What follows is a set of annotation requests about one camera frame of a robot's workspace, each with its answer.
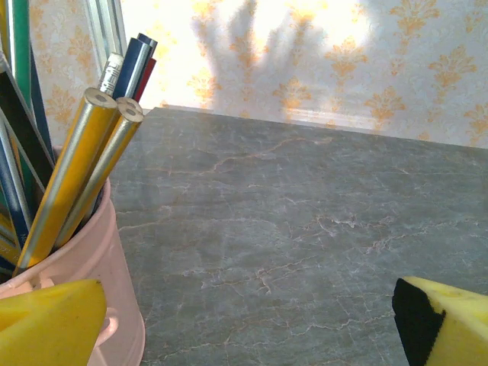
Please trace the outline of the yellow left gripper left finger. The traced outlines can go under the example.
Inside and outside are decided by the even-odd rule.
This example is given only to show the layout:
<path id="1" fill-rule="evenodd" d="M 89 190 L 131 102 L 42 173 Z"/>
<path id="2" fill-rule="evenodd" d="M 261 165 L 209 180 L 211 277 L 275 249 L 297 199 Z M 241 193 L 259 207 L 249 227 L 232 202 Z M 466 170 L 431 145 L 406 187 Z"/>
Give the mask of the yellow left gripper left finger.
<path id="1" fill-rule="evenodd" d="M 88 366 L 106 315 L 99 280 L 0 300 L 0 366 Z"/>

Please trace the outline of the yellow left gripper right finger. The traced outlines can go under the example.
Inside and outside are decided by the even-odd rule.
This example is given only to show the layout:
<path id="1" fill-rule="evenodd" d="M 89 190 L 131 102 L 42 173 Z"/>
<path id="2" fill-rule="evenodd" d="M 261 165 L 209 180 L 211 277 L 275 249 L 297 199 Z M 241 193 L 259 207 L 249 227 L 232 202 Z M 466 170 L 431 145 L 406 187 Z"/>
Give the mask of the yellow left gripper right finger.
<path id="1" fill-rule="evenodd" d="M 488 366 L 487 295 L 408 276 L 392 308 L 409 366 Z"/>

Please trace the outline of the pink pencil cup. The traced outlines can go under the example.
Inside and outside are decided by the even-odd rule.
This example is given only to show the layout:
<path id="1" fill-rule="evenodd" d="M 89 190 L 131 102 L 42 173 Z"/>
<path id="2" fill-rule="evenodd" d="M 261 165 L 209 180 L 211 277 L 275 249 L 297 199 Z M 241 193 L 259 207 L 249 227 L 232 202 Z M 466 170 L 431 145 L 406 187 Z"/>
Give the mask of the pink pencil cup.
<path id="1" fill-rule="evenodd" d="M 106 317 L 87 366 L 140 366 L 146 330 L 117 228 L 107 180 L 85 226 L 41 263 L 0 284 L 0 299 L 86 278 L 102 283 Z"/>

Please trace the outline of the yellow pencil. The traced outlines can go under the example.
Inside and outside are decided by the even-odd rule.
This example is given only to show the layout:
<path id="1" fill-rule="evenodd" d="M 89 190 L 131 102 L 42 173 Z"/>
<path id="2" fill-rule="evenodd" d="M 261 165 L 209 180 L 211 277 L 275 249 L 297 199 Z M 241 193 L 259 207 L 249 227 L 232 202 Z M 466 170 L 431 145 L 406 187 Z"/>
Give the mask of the yellow pencil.
<path id="1" fill-rule="evenodd" d="M 94 210 L 96 198 L 105 181 L 143 122 L 143 109 L 137 101 L 128 97 L 120 97 L 116 102 L 117 123 L 111 130 L 111 135 L 106 138 L 103 150 L 95 160 L 95 168 L 63 224 L 54 244 L 55 249 L 65 245 L 79 226 L 89 220 Z"/>
<path id="2" fill-rule="evenodd" d="M 91 172 L 92 163 L 116 109 L 117 103 L 111 96 L 96 88 L 85 90 L 13 272 L 14 276 L 50 254 Z"/>

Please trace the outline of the black flat pencil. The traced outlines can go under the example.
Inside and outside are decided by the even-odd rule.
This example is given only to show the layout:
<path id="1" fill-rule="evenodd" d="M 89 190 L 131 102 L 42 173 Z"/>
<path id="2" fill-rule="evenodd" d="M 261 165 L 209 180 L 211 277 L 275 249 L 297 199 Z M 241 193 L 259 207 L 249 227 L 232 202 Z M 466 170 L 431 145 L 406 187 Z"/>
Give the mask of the black flat pencil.
<path id="1" fill-rule="evenodd" d="M 0 109 L 20 154 L 27 163 L 39 189 L 44 193 L 53 173 L 54 163 L 33 121 L 9 69 L 0 68 Z"/>

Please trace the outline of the pencil with white eraser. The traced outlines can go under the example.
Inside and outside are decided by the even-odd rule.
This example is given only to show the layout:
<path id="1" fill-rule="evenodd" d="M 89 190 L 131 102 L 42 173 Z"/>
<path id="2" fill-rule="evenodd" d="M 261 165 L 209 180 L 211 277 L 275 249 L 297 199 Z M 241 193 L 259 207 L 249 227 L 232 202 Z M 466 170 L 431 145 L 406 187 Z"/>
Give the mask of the pencil with white eraser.
<path id="1" fill-rule="evenodd" d="M 119 53 L 110 54 L 98 82 L 98 89 L 101 92 L 104 92 L 110 96 L 113 95 L 123 61 L 124 58 Z"/>

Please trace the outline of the red pencil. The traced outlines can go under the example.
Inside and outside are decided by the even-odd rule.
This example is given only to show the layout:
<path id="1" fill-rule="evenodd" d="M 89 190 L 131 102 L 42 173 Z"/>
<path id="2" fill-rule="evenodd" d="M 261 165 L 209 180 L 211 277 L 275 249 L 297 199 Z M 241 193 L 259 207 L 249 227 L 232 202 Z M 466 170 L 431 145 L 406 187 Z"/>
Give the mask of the red pencil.
<path id="1" fill-rule="evenodd" d="M 136 92 L 134 93 L 134 96 L 133 96 L 133 99 L 135 101 L 139 102 L 140 99 L 142 98 L 142 95 L 143 95 L 144 90 L 148 84 L 149 78 L 153 72 L 155 65 L 156 65 L 156 60 L 153 58 L 150 58 L 147 65 L 146 65 L 146 68 L 144 69 L 143 74 L 140 78 L 140 82 L 139 82 L 138 86 L 136 87 Z"/>

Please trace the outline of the dark blue pencil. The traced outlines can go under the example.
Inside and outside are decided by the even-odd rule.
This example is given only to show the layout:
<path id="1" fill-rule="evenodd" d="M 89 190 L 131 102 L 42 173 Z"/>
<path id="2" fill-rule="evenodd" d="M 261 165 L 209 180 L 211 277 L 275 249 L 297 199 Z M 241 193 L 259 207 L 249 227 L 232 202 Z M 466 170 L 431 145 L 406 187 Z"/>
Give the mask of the dark blue pencil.
<path id="1" fill-rule="evenodd" d="M 148 44 L 134 37 L 130 39 L 112 95 L 113 99 L 121 97 L 133 98 L 152 53 L 153 49 Z"/>
<path id="2" fill-rule="evenodd" d="M 152 51 L 153 52 L 156 49 L 156 46 L 158 44 L 158 42 L 156 40 L 154 40 L 151 37 L 148 37 L 148 36 L 146 36 L 145 34 L 142 34 L 142 33 L 138 33 L 137 39 L 143 41 L 146 44 L 148 44 L 152 48 Z"/>

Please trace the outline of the green pencil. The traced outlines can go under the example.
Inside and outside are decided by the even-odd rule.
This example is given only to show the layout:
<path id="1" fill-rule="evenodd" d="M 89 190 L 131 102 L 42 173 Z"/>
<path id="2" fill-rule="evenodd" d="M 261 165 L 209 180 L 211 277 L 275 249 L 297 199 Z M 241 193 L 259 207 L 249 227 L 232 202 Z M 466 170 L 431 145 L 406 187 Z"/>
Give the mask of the green pencil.
<path id="1" fill-rule="evenodd" d="M 5 0 L 8 55 L 21 94 L 31 109 L 31 41 L 29 0 Z"/>

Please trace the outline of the aluminium frame post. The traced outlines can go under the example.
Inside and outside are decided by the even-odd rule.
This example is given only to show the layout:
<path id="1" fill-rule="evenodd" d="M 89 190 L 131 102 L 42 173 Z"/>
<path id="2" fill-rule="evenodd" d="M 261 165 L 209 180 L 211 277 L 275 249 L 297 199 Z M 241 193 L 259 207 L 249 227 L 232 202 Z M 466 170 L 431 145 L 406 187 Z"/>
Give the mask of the aluminium frame post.
<path id="1" fill-rule="evenodd" d="M 104 64 L 110 53 L 125 54 L 127 41 L 121 0 L 84 0 L 95 54 Z"/>

